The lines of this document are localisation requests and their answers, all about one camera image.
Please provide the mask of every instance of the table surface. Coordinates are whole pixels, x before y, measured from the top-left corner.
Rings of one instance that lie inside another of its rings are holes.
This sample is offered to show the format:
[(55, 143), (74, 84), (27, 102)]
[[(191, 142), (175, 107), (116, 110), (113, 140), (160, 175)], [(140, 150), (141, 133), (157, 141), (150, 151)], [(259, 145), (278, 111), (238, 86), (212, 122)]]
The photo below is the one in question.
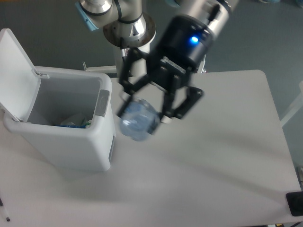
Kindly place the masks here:
[[(117, 130), (105, 173), (56, 168), (1, 123), (0, 197), (11, 222), (0, 219), (0, 226), (239, 227), (303, 220), (291, 216), (285, 199), (300, 186), (264, 73), (197, 74), (193, 83), (205, 97), (184, 120), (161, 125), (145, 142)], [(114, 79), (114, 112), (120, 89)], [(160, 106), (156, 87), (140, 96)]]

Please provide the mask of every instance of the cable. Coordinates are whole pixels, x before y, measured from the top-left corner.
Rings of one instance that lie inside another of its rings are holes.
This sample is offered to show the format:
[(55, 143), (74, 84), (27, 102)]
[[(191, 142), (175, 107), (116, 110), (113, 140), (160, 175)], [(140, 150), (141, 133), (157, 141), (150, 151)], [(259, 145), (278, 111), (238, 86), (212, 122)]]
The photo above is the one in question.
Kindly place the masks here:
[(297, 222), (297, 223), (293, 224), (293, 225), (290, 226), (290, 227), (295, 227), (295, 226), (299, 225), (300, 223), (302, 223), (302, 222)]

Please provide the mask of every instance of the plastic water bottle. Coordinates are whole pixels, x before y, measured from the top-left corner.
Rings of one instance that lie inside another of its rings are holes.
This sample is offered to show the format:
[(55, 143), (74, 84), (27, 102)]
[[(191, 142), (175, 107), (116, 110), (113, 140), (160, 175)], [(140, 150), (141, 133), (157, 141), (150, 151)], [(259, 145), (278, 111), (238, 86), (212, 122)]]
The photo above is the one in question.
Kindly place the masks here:
[(148, 130), (157, 121), (157, 111), (146, 100), (134, 98), (120, 120), (120, 130), (125, 136), (142, 141), (149, 137)]

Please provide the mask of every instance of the trash bin lid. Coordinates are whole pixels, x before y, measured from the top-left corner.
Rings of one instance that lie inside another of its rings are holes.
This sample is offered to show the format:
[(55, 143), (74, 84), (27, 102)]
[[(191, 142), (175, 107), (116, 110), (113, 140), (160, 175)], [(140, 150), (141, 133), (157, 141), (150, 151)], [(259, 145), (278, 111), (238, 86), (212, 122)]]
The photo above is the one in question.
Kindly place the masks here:
[(26, 121), (41, 79), (10, 29), (0, 31), (0, 106), (15, 121)]

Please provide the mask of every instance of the white trash bin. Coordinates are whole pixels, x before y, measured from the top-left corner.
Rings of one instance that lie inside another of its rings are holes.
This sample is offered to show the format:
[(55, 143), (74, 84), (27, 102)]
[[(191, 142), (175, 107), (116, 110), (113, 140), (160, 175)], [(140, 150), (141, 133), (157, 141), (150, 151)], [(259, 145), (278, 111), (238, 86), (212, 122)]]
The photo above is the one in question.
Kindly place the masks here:
[[(104, 73), (33, 66), (10, 29), (0, 31), (3, 123), (55, 166), (106, 171), (116, 136), (112, 84)], [(89, 128), (55, 126), (82, 113)]]

